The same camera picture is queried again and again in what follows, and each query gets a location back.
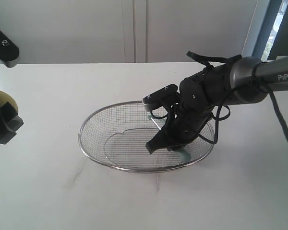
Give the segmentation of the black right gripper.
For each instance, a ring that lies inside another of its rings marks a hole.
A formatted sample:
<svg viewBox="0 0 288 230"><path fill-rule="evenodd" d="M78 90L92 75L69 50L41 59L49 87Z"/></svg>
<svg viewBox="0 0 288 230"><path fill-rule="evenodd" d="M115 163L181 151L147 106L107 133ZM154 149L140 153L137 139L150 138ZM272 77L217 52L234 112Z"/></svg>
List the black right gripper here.
<svg viewBox="0 0 288 230"><path fill-rule="evenodd" d="M160 149L178 150L193 142L211 119L213 105L206 98L180 97L174 106L175 118L168 118L157 134L146 143L150 154Z"/></svg>

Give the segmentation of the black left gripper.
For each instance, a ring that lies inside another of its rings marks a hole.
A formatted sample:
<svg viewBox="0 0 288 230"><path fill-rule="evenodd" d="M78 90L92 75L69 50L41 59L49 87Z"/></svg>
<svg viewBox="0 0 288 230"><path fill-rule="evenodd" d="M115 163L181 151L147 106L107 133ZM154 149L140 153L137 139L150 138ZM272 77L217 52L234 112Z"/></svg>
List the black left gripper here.
<svg viewBox="0 0 288 230"><path fill-rule="evenodd" d="M11 103L6 102L0 108L0 144L7 144L23 124L17 109Z"/></svg>

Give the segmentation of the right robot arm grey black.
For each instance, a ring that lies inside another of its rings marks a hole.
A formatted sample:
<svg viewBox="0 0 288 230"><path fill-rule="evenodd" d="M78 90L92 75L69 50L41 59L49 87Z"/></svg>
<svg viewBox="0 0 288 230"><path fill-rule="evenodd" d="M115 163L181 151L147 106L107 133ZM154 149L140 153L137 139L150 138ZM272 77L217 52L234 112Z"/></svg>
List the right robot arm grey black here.
<svg viewBox="0 0 288 230"><path fill-rule="evenodd" d="M288 91L288 56L263 62L256 57L205 57L188 52L204 69L186 77L179 85L170 84L143 98L145 110L163 107L165 124L146 143L148 152L178 150L201 137L209 120L225 120L222 108L256 104L271 98L275 114L288 142L288 126L274 93Z"/></svg>

